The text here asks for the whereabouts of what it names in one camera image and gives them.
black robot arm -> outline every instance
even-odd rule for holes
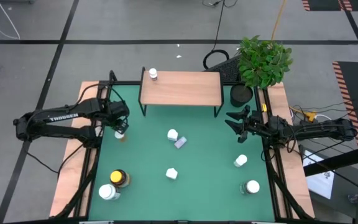
[[[71,106],[63,106],[47,110],[35,110],[26,113],[13,121],[16,126],[16,137],[22,141],[32,141],[41,136],[78,139],[85,147],[97,147],[100,138],[91,126],[82,128],[51,125],[56,121],[73,118],[88,118],[100,121],[102,125],[123,134],[128,128],[129,109],[124,101],[109,101],[91,98]]]
[[[263,124],[258,111],[253,111],[251,116],[248,116],[249,112],[250,107],[247,105],[239,113],[226,113],[235,120],[242,120],[241,123],[225,120],[234,132],[240,135],[237,140],[239,143],[247,139],[248,132],[262,136],[271,146],[282,145],[295,138],[304,140],[329,137],[351,141],[357,134],[352,123],[342,118],[316,124],[289,125],[285,119],[272,116],[267,124]]]

green mat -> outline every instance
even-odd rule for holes
[[[230,104],[230,86],[224,87],[226,103],[217,118],[213,107],[155,105],[148,105],[143,117],[138,85],[114,89],[128,104],[130,126],[125,142],[105,129],[89,220],[274,221],[261,138],[249,134],[239,144],[224,122],[226,112],[241,110]],[[112,93],[111,99],[117,96]],[[249,105],[256,110],[255,99]],[[182,148],[167,139],[169,129],[187,138]],[[240,154],[248,161],[237,168],[233,162]],[[172,167],[176,180],[165,176]],[[131,184],[121,189],[119,199],[103,200],[98,190],[115,169],[126,171]],[[259,182],[259,193],[240,193],[240,184],[248,180]]]

orange and black striped tape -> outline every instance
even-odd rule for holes
[[[303,7],[306,11],[310,11],[310,5],[308,0],[302,0]]]
[[[343,0],[343,4],[345,5],[345,9],[347,11],[353,11],[352,4],[349,0]]]
[[[309,0],[302,0],[303,8],[306,11],[310,11]],[[338,0],[339,7],[341,7],[341,11],[353,11],[352,4],[349,0],[343,0],[343,4],[341,0]]]
[[[349,116],[349,119],[352,121],[357,131],[356,142],[358,145],[358,119],[356,116],[356,112],[354,111],[354,107],[351,101],[351,97],[349,96],[349,91],[347,90],[345,79],[343,79],[341,66],[339,65],[338,62],[333,62],[333,66],[334,66],[336,80],[338,82],[339,89],[341,91],[341,95],[344,100],[345,108],[347,110],[347,115]]]

white paper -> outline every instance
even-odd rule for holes
[[[305,156],[310,155],[311,152],[305,150]],[[303,160],[303,166],[314,164],[314,161],[322,161],[323,159],[312,155],[311,159],[306,158]],[[331,192],[333,191],[334,173],[331,171],[323,172],[321,174],[312,175],[306,178],[308,188],[312,192],[319,194],[327,199],[331,199]]]

concrete floor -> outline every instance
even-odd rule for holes
[[[12,21],[23,40],[58,40],[62,35],[73,0],[37,0],[34,4],[8,4]],[[269,39],[280,1],[238,1],[224,9],[219,39],[241,39],[260,35]],[[220,6],[208,8],[201,0],[80,0],[67,39],[147,40],[214,39]],[[352,12],[358,26],[358,12]],[[0,10],[0,29],[14,35]],[[344,12],[306,12],[301,0],[289,0],[275,36],[280,40],[357,40]],[[0,40],[7,39],[0,34]],[[294,64],[284,79],[290,105],[321,107],[342,102],[332,61],[358,62],[358,45],[288,45]],[[237,45],[217,45],[231,56]],[[138,80],[142,66],[162,70],[203,70],[203,57],[211,44],[65,45],[57,64],[44,108],[74,103],[84,80],[105,80],[113,69],[119,80]],[[0,205],[22,143],[15,137],[12,120],[35,109],[57,45],[0,44]],[[221,55],[208,60],[212,66]],[[343,113],[324,113],[331,118]],[[323,144],[330,140],[319,139]],[[53,169],[58,169],[66,141],[42,138],[30,152]],[[321,149],[303,141],[306,147]],[[355,142],[347,143],[356,148]],[[338,146],[347,152],[349,148]],[[335,156],[336,151],[325,151]],[[56,175],[27,158],[17,183],[5,222],[47,218]],[[340,213],[314,205],[323,220],[343,221]]]

